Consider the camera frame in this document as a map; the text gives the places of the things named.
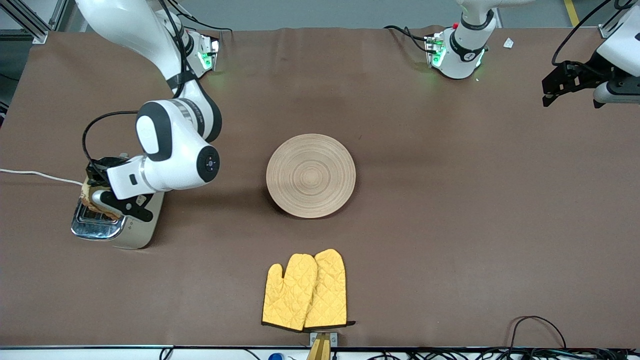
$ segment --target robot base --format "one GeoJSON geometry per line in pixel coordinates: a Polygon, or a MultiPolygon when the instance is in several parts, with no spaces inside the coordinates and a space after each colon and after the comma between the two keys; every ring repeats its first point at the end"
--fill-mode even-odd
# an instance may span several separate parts
{"type": "Polygon", "coordinates": [[[186,32],[194,43],[193,49],[187,55],[187,61],[193,72],[200,78],[209,70],[215,71],[220,41],[202,35],[197,31],[187,29],[186,32]]]}
{"type": "Polygon", "coordinates": [[[463,61],[460,56],[451,50],[452,28],[445,29],[441,33],[434,35],[435,44],[427,44],[428,49],[433,49],[436,54],[427,54],[429,65],[438,69],[444,76],[452,79],[464,79],[473,74],[474,70],[480,66],[484,50],[478,55],[474,55],[474,60],[463,61]]]}

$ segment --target yellow floor line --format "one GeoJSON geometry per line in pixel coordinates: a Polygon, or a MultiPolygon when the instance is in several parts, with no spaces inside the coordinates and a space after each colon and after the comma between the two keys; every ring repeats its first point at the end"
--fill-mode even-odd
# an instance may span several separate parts
{"type": "Polygon", "coordinates": [[[564,7],[566,8],[567,14],[569,14],[569,20],[571,20],[571,25],[576,26],[580,19],[578,19],[578,13],[575,12],[575,6],[573,5],[572,0],[564,0],[564,7]]]}

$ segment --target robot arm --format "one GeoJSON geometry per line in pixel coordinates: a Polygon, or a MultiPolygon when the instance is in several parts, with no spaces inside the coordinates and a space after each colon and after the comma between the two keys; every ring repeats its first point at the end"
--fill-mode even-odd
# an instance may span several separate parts
{"type": "Polygon", "coordinates": [[[208,37],[187,32],[171,14],[189,60],[187,71],[181,73],[182,55],[173,41],[173,25],[165,26],[169,17],[162,10],[154,12],[146,0],[77,0],[77,4],[98,34],[149,59],[174,93],[183,85],[178,97],[149,101],[140,108],[136,132],[144,154],[103,163],[107,183],[101,177],[92,177],[93,169],[88,168],[93,179],[90,185],[110,188],[93,192],[92,202],[118,214],[150,221],[145,203],[136,201],[139,195],[195,188],[209,183],[218,173],[220,158],[209,142],[220,133],[221,114],[198,82],[198,73],[202,75],[212,67],[212,52],[207,50],[216,46],[208,37]]]}
{"type": "Polygon", "coordinates": [[[520,6],[534,0],[456,0],[462,7],[457,28],[434,34],[428,42],[429,64],[452,79],[464,79],[480,66],[486,41],[496,27],[492,8],[520,6]]]}
{"type": "Polygon", "coordinates": [[[607,103],[640,104],[640,6],[633,6],[620,23],[589,61],[563,61],[545,77],[545,107],[560,95],[585,88],[595,88],[595,108],[607,103]]]}

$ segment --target gray floor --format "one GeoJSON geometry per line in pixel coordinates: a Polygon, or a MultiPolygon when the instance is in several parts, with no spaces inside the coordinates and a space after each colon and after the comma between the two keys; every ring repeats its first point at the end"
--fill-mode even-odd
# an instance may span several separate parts
{"type": "MultiPolygon", "coordinates": [[[[432,24],[449,26],[460,20],[461,13],[453,0],[183,0],[181,3],[200,21],[234,30],[382,28],[390,24],[423,28],[432,24]]],[[[573,3],[578,16],[583,18],[600,0],[573,0],[573,3]]],[[[586,24],[597,25],[614,13],[609,3],[586,24]]],[[[571,26],[563,0],[537,0],[527,6],[501,8],[499,16],[505,28],[571,26]]],[[[75,4],[68,9],[64,20],[64,31],[86,29],[75,4]]],[[[30,48],[30,42],[0,41],[0,72],[19,77],[30,48]]],[[[0,100],[9,103],[15,87],[14,81],[0,78],[0,100]]]]}
{"type": "MultiPolygon", "coordinates": [[[[31,41],[0,41],[0,74],[19,79],[27,63],[31,41]]],[[[18,82],[0,76],[0,101],[10,104],[18,82]]]]}

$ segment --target white cable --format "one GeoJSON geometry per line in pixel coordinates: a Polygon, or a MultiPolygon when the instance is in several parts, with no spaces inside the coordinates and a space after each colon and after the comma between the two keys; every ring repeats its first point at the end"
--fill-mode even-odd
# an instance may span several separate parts
{"type": "Polygon", "coordinates": [[[52,179],[52,180],[64,181],[65,183],[71,183],[71,184],[76,184],[76,185],[80,185],[80,186],[83,185],[79,181],[69,180],[69,179],[61,179],[59,177],[43,174],[43,173],[37,172],[37,171],[18,171],[18,170],[7,170],[5,168],[0,168],[0,172],[9,172],[11,174],[40,175],[40,176],[44,176],[44,177],[46,177],[48,179],[52,179]]]}

